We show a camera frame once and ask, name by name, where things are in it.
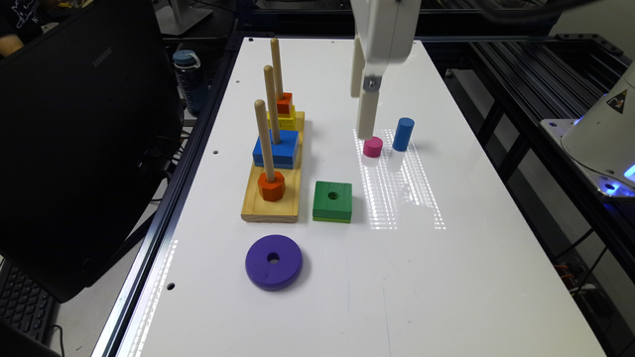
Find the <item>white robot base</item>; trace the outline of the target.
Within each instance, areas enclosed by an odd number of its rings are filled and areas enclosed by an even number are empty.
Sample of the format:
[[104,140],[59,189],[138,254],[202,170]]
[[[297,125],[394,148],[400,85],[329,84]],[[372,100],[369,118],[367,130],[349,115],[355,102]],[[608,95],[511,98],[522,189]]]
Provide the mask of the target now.
[[599,195],[634,197],[634,67],[577,119],[545,119],[543,129]]

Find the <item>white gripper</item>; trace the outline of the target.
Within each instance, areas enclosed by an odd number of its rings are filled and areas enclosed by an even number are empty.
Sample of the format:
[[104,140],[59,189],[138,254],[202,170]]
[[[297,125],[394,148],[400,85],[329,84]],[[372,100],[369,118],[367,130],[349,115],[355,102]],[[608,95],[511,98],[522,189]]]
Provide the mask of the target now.
[[365,76],[371,66],[401,63],[409,56],[421,0],[351,0],[358,37],[354,38],[350,96],[359,97],[357,136],[373,136],[381,86],[380,76]]

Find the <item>person forearm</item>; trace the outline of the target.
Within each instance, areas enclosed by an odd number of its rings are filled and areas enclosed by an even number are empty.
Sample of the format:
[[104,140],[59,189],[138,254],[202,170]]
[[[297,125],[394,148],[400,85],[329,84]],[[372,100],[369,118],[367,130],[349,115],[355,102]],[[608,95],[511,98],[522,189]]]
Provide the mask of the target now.
[[22,40],[14,34],[4,35],[0,37],[0,56],[8,57],[9,55],[20,50],[24,46]]

